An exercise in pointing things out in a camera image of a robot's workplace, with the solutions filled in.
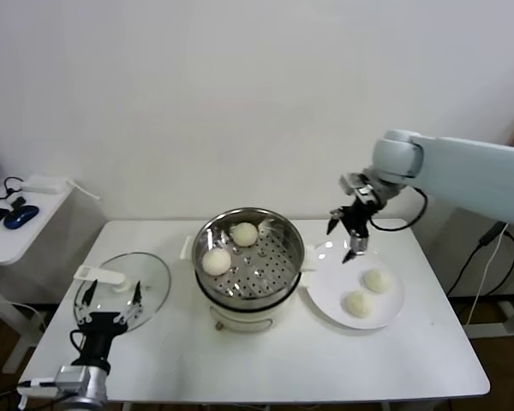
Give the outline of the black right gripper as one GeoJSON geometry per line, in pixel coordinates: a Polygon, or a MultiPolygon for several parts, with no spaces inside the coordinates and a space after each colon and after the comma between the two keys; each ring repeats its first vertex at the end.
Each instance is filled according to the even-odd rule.
{"type": "Polygon", "coordinates": [[[368,250],[368,222],[372,216],[373,207],[367,204],[352,204],[330,211],[326,233],[330,235],[338,224],[342,223],[350,235],[349,248],[343,257],[343,264],[365,254],[368,250]]]}

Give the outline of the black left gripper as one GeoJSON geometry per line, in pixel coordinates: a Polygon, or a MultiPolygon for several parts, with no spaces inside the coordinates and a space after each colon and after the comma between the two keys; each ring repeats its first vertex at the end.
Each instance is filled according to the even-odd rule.
{"type": "Polygon", "coordinates": [[[77,294],[74,303],[74,315],[78,329],[85,341],[79,349],[79,356],[75,360],[76,366],[95,366],[109,371],[111,365],[108,356],[113,340],[128,331],[143,312],[140,282],[138,282],[131,296],[122,293],[117,297],[115,304],[118,312],[92,312],[91,305],[98,280],[87,282],[84,292],[77,294]]]}

